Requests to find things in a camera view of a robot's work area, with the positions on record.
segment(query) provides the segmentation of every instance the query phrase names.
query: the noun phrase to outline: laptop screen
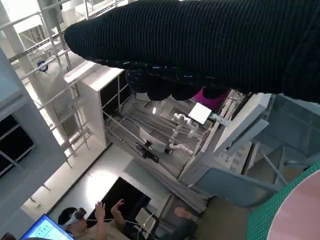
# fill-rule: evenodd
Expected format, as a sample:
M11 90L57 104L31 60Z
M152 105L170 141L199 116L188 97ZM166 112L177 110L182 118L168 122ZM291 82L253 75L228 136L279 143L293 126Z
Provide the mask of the laptop screen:
M45 214L42 215L32 227L20 238L43 238L49 240L73 240L59 225Z

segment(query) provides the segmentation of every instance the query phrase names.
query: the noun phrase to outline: grid pattern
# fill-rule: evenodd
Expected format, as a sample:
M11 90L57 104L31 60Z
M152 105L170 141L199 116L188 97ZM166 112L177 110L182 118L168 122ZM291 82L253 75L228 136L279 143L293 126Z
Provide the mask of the grid pattern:
M283 201L302 180L319 169L320 161L317 161L281 191L273 195L267 202L254 210L247 218L245 239L266 240L271 223Z

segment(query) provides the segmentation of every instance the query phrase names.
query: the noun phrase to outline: gray floor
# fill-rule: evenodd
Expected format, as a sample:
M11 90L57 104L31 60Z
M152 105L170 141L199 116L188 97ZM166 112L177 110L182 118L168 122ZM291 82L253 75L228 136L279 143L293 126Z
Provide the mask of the gray floor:
M283 175L288 182L291 182L301 172L301 169L287 167ZM261 178L264 179L269 174L265 167L260 169ZM197 240L244 240L248 214L247 209L236 207L226 200L214 197L199 220L195 238Z

